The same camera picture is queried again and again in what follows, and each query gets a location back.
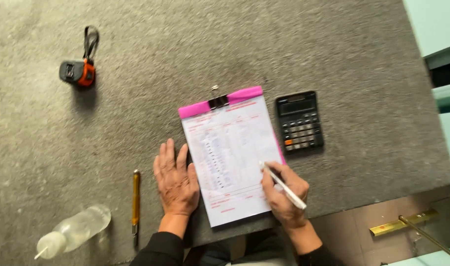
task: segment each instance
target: black calculator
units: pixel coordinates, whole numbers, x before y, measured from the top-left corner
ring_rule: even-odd
[[[279,97],[276,99],[276,107],[287,154],[323,147],[316,92],[306,91]]]

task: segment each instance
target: tape measure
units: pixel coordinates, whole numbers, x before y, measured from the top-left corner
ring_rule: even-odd
[[[92,51],[97,48],[99,32],[94,26],[84,30],[84,56],[79,60],[65,60],[59,67],[59,78],[64,82],[88,87],[95,79]]]

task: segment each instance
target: plastic bottle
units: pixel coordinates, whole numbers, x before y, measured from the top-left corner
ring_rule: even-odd
[[[80,213],[60,222],[51,233],[43,236],[36,249],[45,259],[53,258],[63,252],[69,252],[86,242],[95,234],[104,230],[110,223],[110,209],[95,204]]]

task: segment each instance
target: printed form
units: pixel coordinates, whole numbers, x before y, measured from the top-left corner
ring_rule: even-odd
[[[182,119],[210,226],[270,210],[259,161],[283,162],[262,95]]]

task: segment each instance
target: black binder clip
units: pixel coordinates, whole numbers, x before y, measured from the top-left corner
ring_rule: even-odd
[[[227,95],[222,95],[215,99],[211,99],[208,101],[208,105],[210,106],[210,110],[214,110],[223,106],[227,106],[229,104]]]

